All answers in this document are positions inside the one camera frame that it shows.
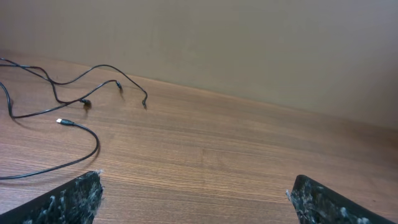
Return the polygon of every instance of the cable plug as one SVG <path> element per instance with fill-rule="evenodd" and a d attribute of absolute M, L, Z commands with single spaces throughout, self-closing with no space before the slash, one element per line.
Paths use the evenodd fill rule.
<path fill-rule="evenodd" d="M 66 126 L 73 126 L 75 125 L 75 123 L 73 121 L 67 120 L 67 119 L 57 119 L 57 123 L 60 123 L 62 125 L 66 125 Z"/>
<path fill-rule="evenodd" d="M 81 99 L 80 102 L 81 102 L 81 103 L 84 103 L 86 106 L 91 105 L 91 101 L 90 101 L 90 100 L 87 100 L 87 99 Z"/>
<path fill-rule="evenodd" d="M 122 84 L 120 84 L 119 81 L 116 81 L 116 85 L 119 87 L 119 89 L 122 89 Z"/>

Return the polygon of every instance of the black plastic piece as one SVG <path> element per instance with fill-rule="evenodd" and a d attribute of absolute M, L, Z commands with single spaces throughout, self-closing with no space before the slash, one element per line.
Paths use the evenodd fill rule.
<path fill-rule="evenodd" d="M 98 173 L 90 171 L 3 213 L 0 223 L 92 223 L 102 193 Z"/>
<path fill-rule="evenodd" d="M 305 175 L 297 176 L 290 196 L 301 224 L 393 223 Z"/>

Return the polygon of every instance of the wooden desk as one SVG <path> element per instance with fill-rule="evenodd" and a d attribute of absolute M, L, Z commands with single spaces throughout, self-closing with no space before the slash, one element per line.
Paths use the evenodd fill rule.
<path fill-rule="evenodd" d="M 88 67 L 1 52 L 67 81 Z M 0 68 L 15 115 L 58 105 L 49 83 L 18 68 Z M 88 154 L 90 134 L 55 122 L 70 119 L 101 141 L 96 158 L 34 177 L 0 182 L 0 213 L 77 177 L 103 169 L 104 200 L 95 223 L 298 223 L 285 196 L 305 174 L 398 222 L 398 134 L 365 124 L 96 70 L 58 87 L 63 100 L 117 79 L 80 103 L 18 119 L 0 93 L 0 175 L 53 167 Z"/>

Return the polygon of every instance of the beige wall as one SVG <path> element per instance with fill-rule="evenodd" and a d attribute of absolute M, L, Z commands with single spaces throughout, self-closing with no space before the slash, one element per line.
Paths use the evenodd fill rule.
<path fill-rule="evenodd" d="M 397 0 L 10 0 L 0 29 L 1 49 L 398 128 Z"/>

